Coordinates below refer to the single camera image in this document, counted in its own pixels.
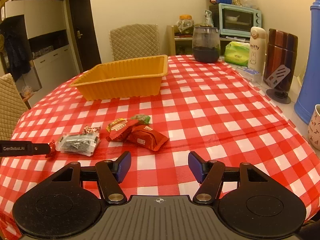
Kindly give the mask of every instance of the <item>orange lid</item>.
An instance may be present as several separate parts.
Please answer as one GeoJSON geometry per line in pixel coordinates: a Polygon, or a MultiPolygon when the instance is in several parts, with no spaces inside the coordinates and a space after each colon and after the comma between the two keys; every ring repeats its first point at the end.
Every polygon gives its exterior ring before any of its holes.
{"type": "Polygon", "coordinates": [[[192,16],[188,15],[188,14],[182,14],[182,15],[179,16],[179,19],[180,20],[192,19],[192,16]]]}

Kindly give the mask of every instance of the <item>blue thermos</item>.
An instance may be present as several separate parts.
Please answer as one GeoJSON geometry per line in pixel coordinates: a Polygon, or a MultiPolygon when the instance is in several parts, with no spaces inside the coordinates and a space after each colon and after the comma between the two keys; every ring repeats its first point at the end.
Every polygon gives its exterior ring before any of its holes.
{"type": "Polygon", "coordinates": [[[306,73],[294,110],[309,123],[316,104],[320,104],[320,0],[311,9],[311,39],[306,73]]]}

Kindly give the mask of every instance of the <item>mug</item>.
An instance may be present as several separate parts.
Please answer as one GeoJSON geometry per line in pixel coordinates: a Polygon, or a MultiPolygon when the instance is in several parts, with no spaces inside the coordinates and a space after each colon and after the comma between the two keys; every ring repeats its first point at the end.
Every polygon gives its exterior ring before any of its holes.
{"type": "Polygon", "coordinates": [[[314,148],[320,150],[320,104],[315,106],[310,123],[308,125],[308,136],[314,148]]]}

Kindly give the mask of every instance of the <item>white thermos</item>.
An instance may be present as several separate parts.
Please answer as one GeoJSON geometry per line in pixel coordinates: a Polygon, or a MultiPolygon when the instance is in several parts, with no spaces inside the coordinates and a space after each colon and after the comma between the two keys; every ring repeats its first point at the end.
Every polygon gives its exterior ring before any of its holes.
{"type": "Polygon", "coordinates": [[[266,58],[266,31],[260,27],[251,28],[248,67],[263,73],[266,58]]]}

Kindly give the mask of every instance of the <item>green snack package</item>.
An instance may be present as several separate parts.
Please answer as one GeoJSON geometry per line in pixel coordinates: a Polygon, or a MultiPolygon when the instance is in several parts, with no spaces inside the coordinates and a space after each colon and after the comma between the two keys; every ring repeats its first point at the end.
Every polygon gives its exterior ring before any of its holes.
{"type": "Polygon", "coordinates": [[[248,66],[249,50],[249,43],[232,41],[226,46],[224,61],[240,66],[248,66]]]}
{"type": "Polygon", "coordinates": [[[140,125],[148,125],[150,122],[150,116],[145,114],[136,114],[135,116],[131,117],[130,119],[136,119],[139,121],[140,125]]]}

